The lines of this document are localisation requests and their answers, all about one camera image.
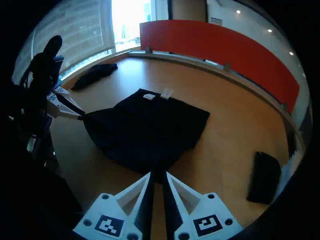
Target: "curtain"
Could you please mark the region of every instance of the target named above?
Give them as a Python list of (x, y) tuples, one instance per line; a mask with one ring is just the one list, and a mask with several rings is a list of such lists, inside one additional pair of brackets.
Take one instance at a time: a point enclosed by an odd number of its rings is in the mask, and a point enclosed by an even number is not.
[(26, 40), (15, 65), (18, 83), (31, 59), (42, 52), (50, 38), (63, 37), (58, 56), (64, 56), (60, 72), (99, 52), (115, 47), (111, 0), (65, 0), (52, 9)]

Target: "white tag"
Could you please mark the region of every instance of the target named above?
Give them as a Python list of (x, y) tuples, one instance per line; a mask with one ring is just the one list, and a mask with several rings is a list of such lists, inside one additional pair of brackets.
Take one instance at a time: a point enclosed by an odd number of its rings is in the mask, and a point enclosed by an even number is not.
[(155, 95), (145, 94), (143, 97), (146, 98), (146, 99), (148, 99), (148, 100), (152, 100), (152, 99), (154, 99)]
[(160, 97), (165, 98), (165, 99), (169, 99), (169, 97), (171, 96), (172, 93), (173, 93), (172, 89), (165, 88), (163, 93), (160, 95)]

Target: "wooden table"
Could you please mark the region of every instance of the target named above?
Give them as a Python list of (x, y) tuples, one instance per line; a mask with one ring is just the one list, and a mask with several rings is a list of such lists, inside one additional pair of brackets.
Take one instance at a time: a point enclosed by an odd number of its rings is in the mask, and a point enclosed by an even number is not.
[[(268, 207), (246, 200), (256, 151), (288, 161), (286, 133), (279, 114), (245, 89), (213, 74), (180, 64), (125, 58), (110, 77), (72, 98), (85, 112), (111, 108), (139, 88), (174, 90), (173, 98), (211, 113), (197, 146), (169, 170), (200, 192), (217, 193), (234, 217), (248, 226)], [(62, 174), (84, 210), (101, 192), (117, 194), (141, 174), (109, 160), (90, 139), (83, 122), (54, 119), (51, 135)], [(166, 239), (162, 187), (155, 186), (152, 239)]]

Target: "folded black garment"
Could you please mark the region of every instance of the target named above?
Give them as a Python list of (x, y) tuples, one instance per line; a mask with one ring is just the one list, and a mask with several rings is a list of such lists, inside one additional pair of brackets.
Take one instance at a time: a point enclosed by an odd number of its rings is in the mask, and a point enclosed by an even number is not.
[(88, 85), (97, 82), (103, 77), (110, 76), (118, 68), (117, 64), (98, 64), (89, 69), (87, 73), (81, 76), (71, 90), (81, 90)]
[(270, 204), (280, 180), (281, 167), (274, 157), (256, 152), (247, 200)]
[[(145, 94), (155, 95), (148, 100)], [(139, 89), (113, 108), (84, 116), (84, 125), (106, 156), (135, 172), (168, 170), (198, 142), (210, 113), (174, 98)]]

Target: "red wall panel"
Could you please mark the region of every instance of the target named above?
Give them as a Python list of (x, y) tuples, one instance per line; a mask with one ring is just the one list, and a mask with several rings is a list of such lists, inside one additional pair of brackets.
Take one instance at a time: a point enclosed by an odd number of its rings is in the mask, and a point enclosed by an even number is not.
[(299, 85), (286, 66), (261, 44), (218, 25), (190, 20), (163, 20), (140, 24), (141, 49), (173, 52), (208, 59), (253, 80), (289, 112), (295, 105)]

